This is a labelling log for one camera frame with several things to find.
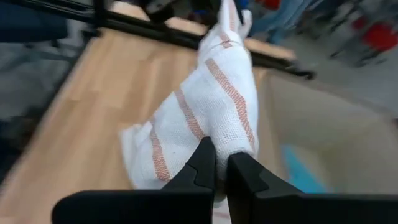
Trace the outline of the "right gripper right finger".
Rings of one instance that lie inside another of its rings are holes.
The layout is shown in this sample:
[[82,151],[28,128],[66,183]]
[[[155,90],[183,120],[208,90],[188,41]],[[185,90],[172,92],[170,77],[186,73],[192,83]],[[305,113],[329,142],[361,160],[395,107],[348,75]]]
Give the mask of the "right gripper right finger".
[[228,158],[232,224],[398,224],[398,195],[306,194],[249,154]]

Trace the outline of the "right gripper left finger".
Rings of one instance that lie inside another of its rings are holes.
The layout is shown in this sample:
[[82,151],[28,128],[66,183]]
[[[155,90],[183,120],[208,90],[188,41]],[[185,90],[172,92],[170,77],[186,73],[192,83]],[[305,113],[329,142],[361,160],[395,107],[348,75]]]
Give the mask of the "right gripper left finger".
[[85,190],[56,203],[52,224],[212,224],[215,147],[203,138],[160,190]]

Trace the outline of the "blue towel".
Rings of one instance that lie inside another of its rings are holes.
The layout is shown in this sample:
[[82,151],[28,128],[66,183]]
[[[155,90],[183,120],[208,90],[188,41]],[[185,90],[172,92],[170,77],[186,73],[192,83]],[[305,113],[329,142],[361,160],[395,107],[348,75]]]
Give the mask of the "blue towel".
[[319,152],[290,144],[283,144],[281,149],[290,184],[310,194],[335,192]]

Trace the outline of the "white striped towel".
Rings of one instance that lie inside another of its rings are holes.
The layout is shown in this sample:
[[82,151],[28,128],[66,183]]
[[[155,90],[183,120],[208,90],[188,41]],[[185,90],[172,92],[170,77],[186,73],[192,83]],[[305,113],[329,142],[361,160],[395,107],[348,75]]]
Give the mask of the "white striped towel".
[[215,220],[229,214],[225,191],[228,157],[259,150],[259,106],[252,58],[244,46],[252,14],[221,0],[218,21],[201,40],[197,65],[154,114],[120,134],[121,152],[135,189],[169,183],[209,137],[216,152]]

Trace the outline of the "open cardboard box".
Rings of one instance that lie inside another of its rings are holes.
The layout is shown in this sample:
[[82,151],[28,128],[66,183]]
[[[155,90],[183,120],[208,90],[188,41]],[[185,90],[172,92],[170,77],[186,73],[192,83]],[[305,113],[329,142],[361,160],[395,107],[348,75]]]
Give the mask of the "open cardboard box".
[[398,195],[398,124],[379,108],[317,80],[253,70],[259,162],[283,179],[289,147],[327,192]]

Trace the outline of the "red chair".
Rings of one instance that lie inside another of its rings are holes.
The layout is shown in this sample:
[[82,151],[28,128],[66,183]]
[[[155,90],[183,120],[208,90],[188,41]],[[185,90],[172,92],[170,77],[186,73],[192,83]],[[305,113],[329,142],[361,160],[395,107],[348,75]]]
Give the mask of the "red chair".
[[350,28],[354,32],[351,40],[347,40],[343,47],[330,55],[330,58],[337,58],[348,47],[362,45],[366,48],[355,65],[363,67],[398,46],[398,13],[376,22],[371,22],[366,16],[360,16],[351,22]]

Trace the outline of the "person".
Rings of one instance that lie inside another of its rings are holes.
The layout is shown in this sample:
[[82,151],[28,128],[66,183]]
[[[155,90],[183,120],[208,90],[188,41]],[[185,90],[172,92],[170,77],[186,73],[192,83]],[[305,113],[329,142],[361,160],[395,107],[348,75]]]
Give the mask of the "person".
[[278,10],[268,12],[252,23],[249,37],[267,32],[267,42],[278,45],[284,34],[293,28],[313,0],[282,0]]

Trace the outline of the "black aluminium frame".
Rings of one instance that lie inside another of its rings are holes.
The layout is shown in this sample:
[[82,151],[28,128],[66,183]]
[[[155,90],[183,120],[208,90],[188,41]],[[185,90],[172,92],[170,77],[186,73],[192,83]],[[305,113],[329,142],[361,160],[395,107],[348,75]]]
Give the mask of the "black aluminium frame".
[[[82,21],[97,27],[139,35],[168,44],[190,49],[197,49],[201,35],[169,27],[166,23],[154,23],[136,17],[129,17],[106,9],[105,0],[93,0],[92,5],[72,0],[0,0],[30,9],[48,12],[76,21]],[[313,80],[316,73],[300,69],[293,61],[273,56],[252,48],[254,40],[247,40],[246,45],[252,55],[253,65],[261,68],[272,68],[297,77]]]

